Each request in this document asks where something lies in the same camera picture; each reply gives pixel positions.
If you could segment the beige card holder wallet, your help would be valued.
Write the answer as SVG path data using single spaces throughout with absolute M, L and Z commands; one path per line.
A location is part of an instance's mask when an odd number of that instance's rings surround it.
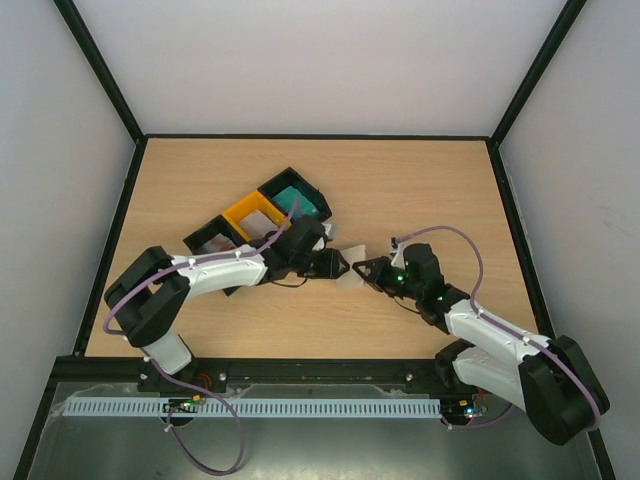
M 355 272 L 353 265 L 366 259 L 366 246 L 361 244 L 340 251 L 349 270 L 336 280 L 338 290 L 353 290 L 364 286 L 364 280 Z

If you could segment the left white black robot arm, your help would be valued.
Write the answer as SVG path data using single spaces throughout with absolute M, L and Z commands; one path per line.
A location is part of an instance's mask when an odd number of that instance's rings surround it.
M 320 221 L 303 216 L 286 229 L 225 252 L 172 256 L 146 249 L 104 293 L 104 330 L 124 336 L 166 374 L 175 375 L 193 354 L 173 328 L 183 304 L 225 289 L 273 283 L 294 273 L 304 279 L 338 279 L 350 270 L 328 246 Z

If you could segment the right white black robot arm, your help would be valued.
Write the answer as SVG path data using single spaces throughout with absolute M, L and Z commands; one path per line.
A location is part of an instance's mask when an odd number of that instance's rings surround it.
M 445 390 L 479 387 L 522 410 L 548 441 L 563 445 L 596 429 L 610 401 L 580 345 L 551 339 L 493 316 L 446 282 L 428 244 L 413 244 L 353 265 L 373 289 L 410 299 L 421 318 L 456 340 L 435 357 Z

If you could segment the black bin with green cards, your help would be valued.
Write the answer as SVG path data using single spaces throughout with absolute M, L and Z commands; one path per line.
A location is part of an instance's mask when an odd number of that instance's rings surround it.
M 292 167 L 263 183 L 258 191 L 285 215 L 297 203 L 294 220 L 308 215 L 324 222 L 332 216 L 325 196 Z

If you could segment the green card stack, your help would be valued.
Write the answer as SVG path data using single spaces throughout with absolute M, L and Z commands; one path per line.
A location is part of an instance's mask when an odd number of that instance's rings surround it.
M 316 217 L 320 213 L 315 204 L 293 186 L 288 186 L 275 194 L 273 201 L 286 213 L 289 213 L 294 203 L 297 203 L 295 212 L 292 215 L 293 220 L 297 220 L 305 215 Z

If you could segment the red patterned card stack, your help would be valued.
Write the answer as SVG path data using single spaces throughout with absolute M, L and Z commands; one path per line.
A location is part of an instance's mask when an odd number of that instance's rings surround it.
M 217 234 L 206 240 L 201 246 L 201 250 L 206 254 L 229 251 L 235 248 L 236 244 L 233 240 L 222 234 Z

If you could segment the black bin with red cards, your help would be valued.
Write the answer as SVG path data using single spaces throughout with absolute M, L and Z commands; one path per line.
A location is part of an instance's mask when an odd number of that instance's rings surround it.
M 265 277 L 264 257 L 221 215 L 187 236 L 183 242 L 193 254 L 191 266 L 180 274 L 189 280 L 187 299 L 239 287 L 255 286 Z

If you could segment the yellow bin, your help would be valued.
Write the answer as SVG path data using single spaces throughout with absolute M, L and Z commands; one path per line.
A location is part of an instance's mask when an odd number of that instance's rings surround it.
M 212 242 L 223 250 L 236 245 L 232 239 L 234 232 L 238 233 L 242 240 L 251 241 L 262 239 L 281 226 L 287 227 L 287 216 L 258 191 L 227 208 L 223 212 L 223 218 L 230 225 L 229 233 L 219 233 L 212 239 Z

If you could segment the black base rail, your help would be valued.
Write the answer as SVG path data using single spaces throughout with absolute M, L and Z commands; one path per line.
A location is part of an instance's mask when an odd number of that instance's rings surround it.
M 224 393 L 231 387 L 266 385 L 370 385 L 409 394 L 451 396 L 480 386 L 464 380 L 451 360 L 266 360 L 200 358 L 175 377 L 184 383 Z M 140 392 L 169 396 L 189 389 L 164 379 L 140 358 L 59 357 L 49 388 L 62 382 L 131 383 Z

